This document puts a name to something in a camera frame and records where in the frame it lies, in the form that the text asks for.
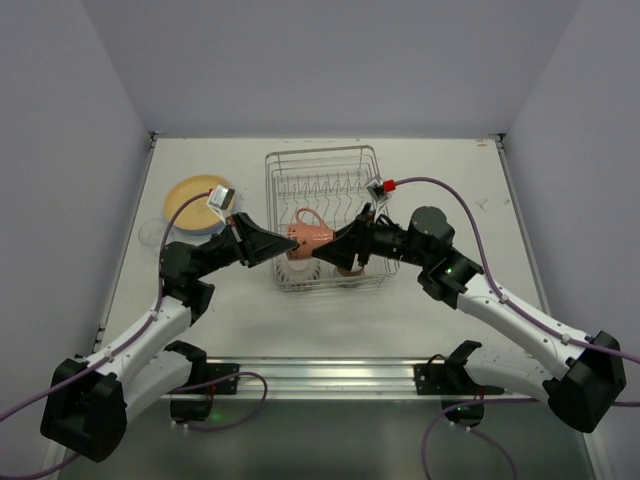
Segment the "pink mug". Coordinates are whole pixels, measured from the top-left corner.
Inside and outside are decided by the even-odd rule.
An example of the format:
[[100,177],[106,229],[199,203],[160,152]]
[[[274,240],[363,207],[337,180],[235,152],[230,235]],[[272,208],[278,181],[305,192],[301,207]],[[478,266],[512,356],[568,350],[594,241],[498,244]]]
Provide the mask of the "pink mug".
[[[316,220],[306,223],[301,219],[302,213],[309,213]],[[335,231],[313,209],[300,207],[295,211],[295,221],[286,229],[286,237],[294,240],[297,247],[286,253],[290,261],[307,260],[313,257],[313,251],[335,238]]]

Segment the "yellow plate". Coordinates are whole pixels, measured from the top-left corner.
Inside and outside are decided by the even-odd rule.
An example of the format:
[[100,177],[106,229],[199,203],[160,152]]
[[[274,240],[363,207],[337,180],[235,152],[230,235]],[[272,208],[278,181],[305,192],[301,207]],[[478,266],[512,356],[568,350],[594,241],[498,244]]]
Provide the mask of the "yellow plate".
[[[171,188],[169,193],[166,195],[163,205],[163,213],[165,217],[170,220],[176,211],[189,199],[195,197],[197,194],[206,193],[209,195],[210,191],[214,189],[218,184],[223,184],[228,187],[232,187],[231,183],[218,175],[196,175],[189,178],[186,178],[179,183],[177,183],[174,187]],[[199,198],[192,203],[190,203],[177,217],[174,221],[173,226],[185,233],[187,228],[187,213],[185,212],[190,206],[192,206],[195,202],[200,199],[205,199],[207,201],[207,197]]]

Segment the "clear glass tumbler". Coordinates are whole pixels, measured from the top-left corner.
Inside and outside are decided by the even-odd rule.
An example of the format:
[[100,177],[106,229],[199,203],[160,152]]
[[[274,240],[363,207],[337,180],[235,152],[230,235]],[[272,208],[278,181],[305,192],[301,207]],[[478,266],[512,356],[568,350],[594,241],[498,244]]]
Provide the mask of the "clear glass tumbler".
[[138,231],[139,242],[148,248],[159,247],[166,229],[163,219],[150,219],[141,225]]

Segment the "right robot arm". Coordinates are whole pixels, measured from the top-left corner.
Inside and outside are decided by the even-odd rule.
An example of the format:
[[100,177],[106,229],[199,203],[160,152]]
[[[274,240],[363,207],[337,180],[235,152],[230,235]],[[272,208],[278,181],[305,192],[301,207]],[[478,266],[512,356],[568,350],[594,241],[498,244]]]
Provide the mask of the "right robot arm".
[[366,207],[312,255],[344,269],[372,256],[418,267],[418,283],[433,300],[484,322],[522,349],[501,354],[467,340],[443,363],[422,365],[422,376],[462,394],[492,387],[527,395],[569,427],[593,432],[626,386],[619,342],[605,332],[590,337],[509,297],[487,269],[454,248],[454,235],[435,207],[416,209],[407,228],[374,220]]

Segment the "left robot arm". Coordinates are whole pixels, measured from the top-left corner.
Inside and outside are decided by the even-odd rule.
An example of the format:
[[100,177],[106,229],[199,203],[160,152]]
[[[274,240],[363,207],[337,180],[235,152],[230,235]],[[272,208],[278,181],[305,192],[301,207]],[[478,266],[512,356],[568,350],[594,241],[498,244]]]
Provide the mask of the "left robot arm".
[[119,445],[129,423],[162,396],[206,391],[213,379],[206,352],[178,338],[209,307],[215,288],[203,277],[235,262],[254,267],[297,246],[238,213],[201,245],[162,247],[155,304],[100,351],[56,368],[41,434],[101,462]]

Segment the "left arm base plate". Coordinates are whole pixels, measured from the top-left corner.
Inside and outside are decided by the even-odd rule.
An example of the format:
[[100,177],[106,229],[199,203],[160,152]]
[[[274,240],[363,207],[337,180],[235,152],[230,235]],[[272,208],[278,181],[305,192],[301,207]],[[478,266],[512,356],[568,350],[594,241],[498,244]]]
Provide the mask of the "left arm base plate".
[[196,366],[187,382],[170,391],[171,394],[193,394],[213,397],[235,395],[240,365],[237,363],[207,363]]

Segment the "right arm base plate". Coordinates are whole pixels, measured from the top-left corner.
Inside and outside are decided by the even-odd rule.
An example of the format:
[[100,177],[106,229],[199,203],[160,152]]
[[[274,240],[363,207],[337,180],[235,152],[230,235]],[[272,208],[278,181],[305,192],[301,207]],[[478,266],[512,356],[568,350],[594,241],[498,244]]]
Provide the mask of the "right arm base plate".
[[481,387],[460,366],[447,363],[421,363],[413,366],[413,381],[417,395],[473,395]]

